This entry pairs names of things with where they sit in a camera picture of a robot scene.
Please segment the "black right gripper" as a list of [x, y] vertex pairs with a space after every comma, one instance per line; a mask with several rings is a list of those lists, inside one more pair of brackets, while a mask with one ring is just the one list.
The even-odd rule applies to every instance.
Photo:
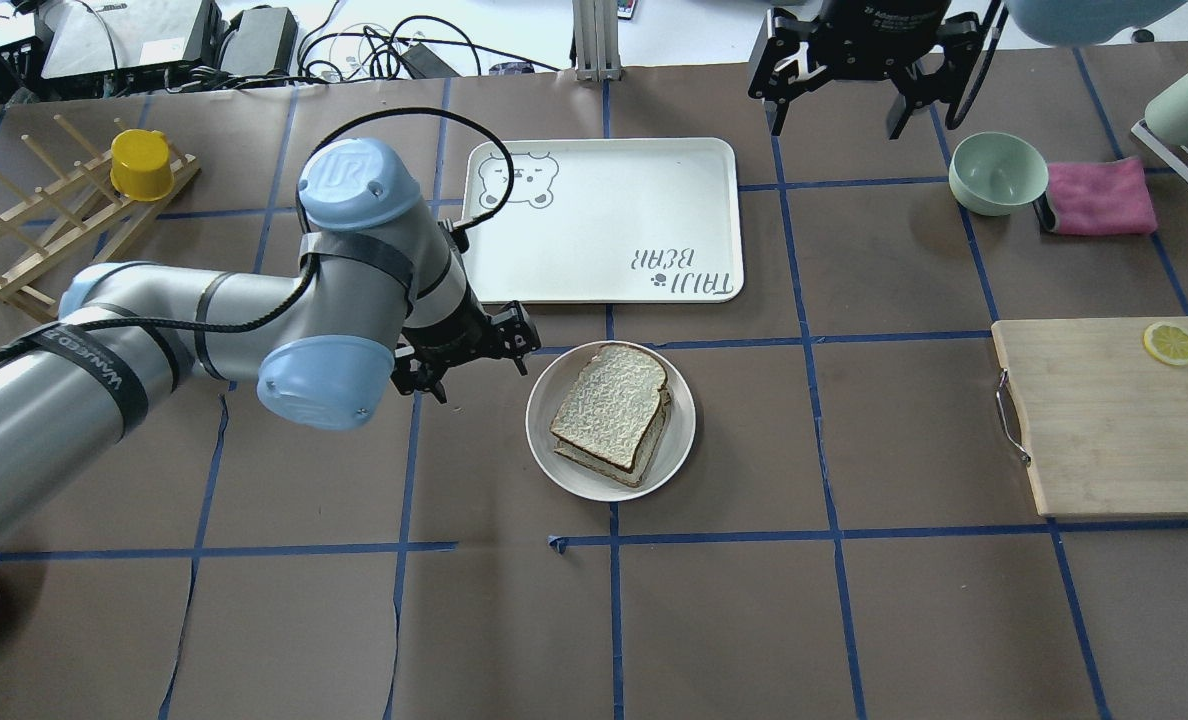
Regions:
[[833, 81], [895, 82], [890, 140], [917, 110], [949, 106], [958, 130], [990, 70], [990, 20], [947, 15], [949, 1], [826, 1], [813, 19], [767, 10], [748, 59], [748, 97], [760, 102], [778, 137], [794, 100]]

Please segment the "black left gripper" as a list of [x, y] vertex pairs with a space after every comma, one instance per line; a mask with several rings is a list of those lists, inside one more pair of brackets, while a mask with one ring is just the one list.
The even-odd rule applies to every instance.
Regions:
[[440, 322], [402, 329], [390, 383], [403, 396], [426, 393], [446, 404], [442, 381], [451, 366], [489, 356], [510, 360], [518, 374], [527, 375], [526, 359], [542, 347], [539, 329], [526, 307], [506, 304], [489, 316], [475, 292], [467, 290]]

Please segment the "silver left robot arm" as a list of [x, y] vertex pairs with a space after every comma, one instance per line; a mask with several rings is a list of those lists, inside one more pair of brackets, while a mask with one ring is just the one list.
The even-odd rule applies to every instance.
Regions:
[[298, 273], [101, 263], [70, 283], [55, 322], [0, 348], [0, 543], [195, 375], [254, 383], [270, 413], [323, 430], [369, 423], [387, 389], [446, 400], [442, 378], [479, 359], [524, 368], [539, 350], [520, 302], [486, 312], [463, 266], [470, 228], [435, 219], [398, 152], [348, 120], [297, 183]]

